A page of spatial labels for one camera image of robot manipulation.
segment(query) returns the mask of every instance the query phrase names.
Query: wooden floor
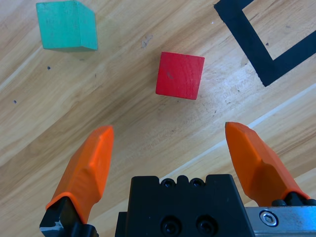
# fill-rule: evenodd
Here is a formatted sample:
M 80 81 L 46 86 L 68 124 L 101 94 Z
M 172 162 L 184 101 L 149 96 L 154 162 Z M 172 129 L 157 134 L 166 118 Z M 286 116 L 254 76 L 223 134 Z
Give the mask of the wooden floor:
M 101 237 L 114 237 L 136 175 L 229 173 L 254 205 L 234 172 L 226 121 L 256 130 L 316 198 L 316 55 L 263 87 L 217 1 L 83 0 L 96 12 L 99 50 L 63 53 L 42 48 L 37 0 L 0 0 L 0 236 L 42 236 L 70 157 L 106 124 L 115 129 L 112 165 L 89 218 Z M 244 9 L 273 58 L 316 30 L 315 11 L 314 0 Z M 162 51 L 205 57 L 196 101 L 155 94 Z

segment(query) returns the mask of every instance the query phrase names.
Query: red wooden block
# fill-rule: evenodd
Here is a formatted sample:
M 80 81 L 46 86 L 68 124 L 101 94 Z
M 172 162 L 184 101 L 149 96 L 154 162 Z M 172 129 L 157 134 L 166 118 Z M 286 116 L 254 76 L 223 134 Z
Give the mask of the red wooden block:
M 162 52 L 156 94 L 196 100 L 205 58 Z

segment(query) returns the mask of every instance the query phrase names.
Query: black tape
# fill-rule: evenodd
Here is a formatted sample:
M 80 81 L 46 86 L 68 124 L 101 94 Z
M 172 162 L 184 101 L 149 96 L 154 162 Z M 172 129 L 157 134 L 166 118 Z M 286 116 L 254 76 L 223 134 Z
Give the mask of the black tape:
M 268 86 L 316 53 L 316 31 L 272 60 L 242 11 L 253 1 L 220 0 L 214 8 L 246 54 L 262 84 Z

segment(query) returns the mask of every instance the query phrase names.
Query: green cube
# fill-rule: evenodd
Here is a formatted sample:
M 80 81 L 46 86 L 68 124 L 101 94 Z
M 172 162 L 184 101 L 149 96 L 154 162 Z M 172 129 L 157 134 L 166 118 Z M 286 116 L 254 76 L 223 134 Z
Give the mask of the green cube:
M 97 50 L 94 12 L 78 1 L 36 4 L 43 48 L 66 51 Z

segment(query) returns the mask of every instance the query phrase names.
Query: cube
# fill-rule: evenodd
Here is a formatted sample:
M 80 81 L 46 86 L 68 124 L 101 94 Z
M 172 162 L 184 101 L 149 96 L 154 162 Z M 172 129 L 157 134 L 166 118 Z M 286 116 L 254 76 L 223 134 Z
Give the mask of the cube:
M 36 4 L 43 48 L 97 50 L 94 12 L 78 1 Z
M 162 52 L 156 94 L 196 100 L 203 57 Z

